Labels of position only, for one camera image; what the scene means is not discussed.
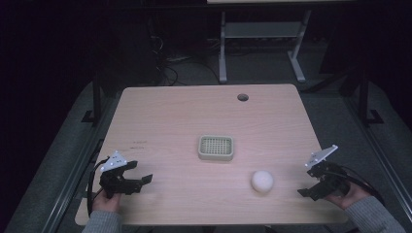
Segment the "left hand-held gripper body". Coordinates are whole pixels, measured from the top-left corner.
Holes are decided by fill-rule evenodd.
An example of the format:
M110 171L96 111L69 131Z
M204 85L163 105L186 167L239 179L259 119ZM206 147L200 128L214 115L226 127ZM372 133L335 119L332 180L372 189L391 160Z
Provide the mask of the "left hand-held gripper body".
M125 194L125 186L132 183L133 180L126 179L123 174L125 171L135 169L137 164L138 162L135 160L127 161L117 150L108 157L100 168L99 182L108 198L111 198L115 193Z

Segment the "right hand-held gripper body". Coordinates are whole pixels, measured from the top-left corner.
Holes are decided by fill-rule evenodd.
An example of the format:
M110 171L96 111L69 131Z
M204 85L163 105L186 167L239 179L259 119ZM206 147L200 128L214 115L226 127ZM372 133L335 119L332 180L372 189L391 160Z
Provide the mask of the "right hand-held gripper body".
M330 194L346 195L350 190L347 184L347 173L336 163L328 162L326 158L338 149L337 145L312 152L305 167L307 174L319 182L315 185L321 188L322 198Z

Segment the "white round soap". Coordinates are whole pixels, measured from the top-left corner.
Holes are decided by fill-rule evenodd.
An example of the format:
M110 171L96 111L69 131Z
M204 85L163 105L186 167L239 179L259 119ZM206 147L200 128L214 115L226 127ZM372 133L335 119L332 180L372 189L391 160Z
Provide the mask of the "white round soap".
M268 193L273 188L274 179L268 171L255 171L252 175L251 185L258 193Z

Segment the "small white ridged tray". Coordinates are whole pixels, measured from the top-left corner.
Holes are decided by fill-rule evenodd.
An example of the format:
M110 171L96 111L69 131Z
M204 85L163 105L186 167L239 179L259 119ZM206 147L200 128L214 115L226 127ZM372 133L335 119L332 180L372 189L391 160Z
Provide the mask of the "small white ridged tray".
M233 139L229 136L203 135L199 138L198 157L202 160L231 161Z

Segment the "person's left hand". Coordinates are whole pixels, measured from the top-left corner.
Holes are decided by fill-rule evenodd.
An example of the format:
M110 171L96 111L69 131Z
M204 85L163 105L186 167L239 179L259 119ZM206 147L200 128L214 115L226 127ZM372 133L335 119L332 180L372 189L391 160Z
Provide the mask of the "person's left hand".
M104 211L117 213L120 210L121 195L115 193L111 198L107 197L106 191L99 192L93 200L92 209L94 211Z

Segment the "person's right hand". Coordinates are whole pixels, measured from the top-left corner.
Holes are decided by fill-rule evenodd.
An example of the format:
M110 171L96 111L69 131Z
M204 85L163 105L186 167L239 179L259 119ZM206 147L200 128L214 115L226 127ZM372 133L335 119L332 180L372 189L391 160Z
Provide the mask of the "person's right hand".
M350 190L344 196L328 195L326 200L342 210L346 210L351 205L363 198L369 197L370 194L357 184L350 183Z

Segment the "black metal stand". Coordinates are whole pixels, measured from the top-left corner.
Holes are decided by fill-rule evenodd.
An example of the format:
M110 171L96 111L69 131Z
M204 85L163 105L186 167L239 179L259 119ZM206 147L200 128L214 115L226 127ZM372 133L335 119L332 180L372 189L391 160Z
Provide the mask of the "black metal stand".
M368 127L370 124L382 124L384 120L376 110L368 109L369 80L364 70L360 73L359 86L359 109L358 115L361 123Z
M100 81L97 76L92 80L92 110L85 112L82 122L89 122L92 126L96 126L101 118L101 88Z

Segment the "white metal desk frame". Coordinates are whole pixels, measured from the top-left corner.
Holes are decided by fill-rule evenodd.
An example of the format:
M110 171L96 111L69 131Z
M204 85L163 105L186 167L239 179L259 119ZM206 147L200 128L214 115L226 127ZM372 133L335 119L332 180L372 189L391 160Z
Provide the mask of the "white metal desk frame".
M226 20L226 12L222 12L219 53L219 82L227 83L225 59L225 41L227 39L295 38L293 49L288 51L288 58L296 80L299 83L305 83L306 79L297 57L311 13L311 10L306 10L301 21L230 22Z

